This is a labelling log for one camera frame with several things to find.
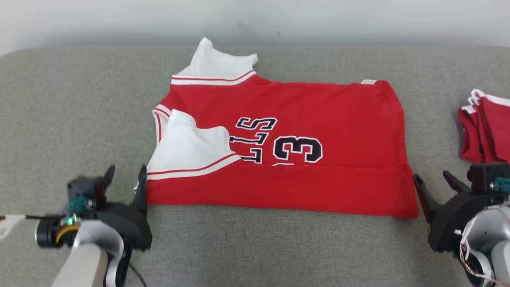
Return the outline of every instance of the gray table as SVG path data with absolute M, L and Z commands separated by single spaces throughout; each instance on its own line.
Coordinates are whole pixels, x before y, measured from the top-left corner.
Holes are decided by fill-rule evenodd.
M 194 46 L 80 46 L 0 58 L 0 213 L 60 210 L 68 180 L 117 165 L 108 196 L 127 202 L 155 147 L 150 111 Z M 225 47 L 259 54 L 278 81 L 386 79 L 404 107 L 415 173 L 440 201 L 464 178 L 456 109 L 473 88 L 510 98 L 510 50 L 496 47 Z M 417 220 L 216 206 L 152 206 L 152 249 L 132 263 L 149 286 L 465 286 Z M 69 250 L 39 249 L 36 222 L 0 242 L 0 286 L 49 286 Z M 127 286 L 141 286 L 129 271 Z

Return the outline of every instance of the black number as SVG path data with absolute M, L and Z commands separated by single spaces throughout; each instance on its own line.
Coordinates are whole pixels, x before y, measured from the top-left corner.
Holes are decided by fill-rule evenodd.
M 305 136 L 280 136 L 274 141 L 273 155 L 277 159 L 289 160 L 291 153 L 303 154 L 303 147 L 310 147 L 309 152 L 304 153 L 305 162 L 317 162 L 322 158 L 322 144 L 316 138 Z
M 250 153 L 255 154 L 254 156 L 239 156 L 240 158 L 247 161 L 254 161 L 255 163 L 262 163 L 262 149 L 251 148 Z
M 245 144 L 252 144 L 252 145 L 261 146 L 266 141 L 268 134 L 269 133 L 256 133 L 255 134 L 255 136 L 257 137 L 256 139 L 231 136 L 230 138 L 228 138 L 228 141 L 229 142 L 242 142 L 242 143 L 245 143 Z
M 251 120 L 249 117 L 242 117 L 237 121 L 236 127 L 245 130 L 258 129 L 261 131 L 270 131 L 274 128 L 276 122 L 278 122 L 278 120 L 275 117 L 255 118 L 254 120 Z

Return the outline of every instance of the basketball jersey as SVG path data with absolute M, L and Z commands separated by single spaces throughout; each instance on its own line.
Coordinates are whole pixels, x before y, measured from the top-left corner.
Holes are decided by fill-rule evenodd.
M 281 83 L 200 43 L 154 109 L 149 204 L 414 218 L 404 117 L 386 81 Z

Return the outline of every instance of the white wall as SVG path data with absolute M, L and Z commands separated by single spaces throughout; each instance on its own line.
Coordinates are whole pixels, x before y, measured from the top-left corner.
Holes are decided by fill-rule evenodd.
M 510 0 L 0 0 L 0 55 L 58 44 L 510 46 Z

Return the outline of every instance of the yellow wire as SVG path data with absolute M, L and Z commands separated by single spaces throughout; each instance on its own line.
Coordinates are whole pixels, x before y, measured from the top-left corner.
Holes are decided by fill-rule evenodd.
M 55 243 L 58 243 L 60 241 L 60 238 L 66 234 L 67 232 L 69 231 L 72 231 L 72 230 L 78 230 L 80 227 L 78 225 L 69 225 L 67 227 L 64 227 L 64 229 L 62 229 L 62 231 L 59 232 L 59 234 L 57 234 L 57 238 L 55 239 Z

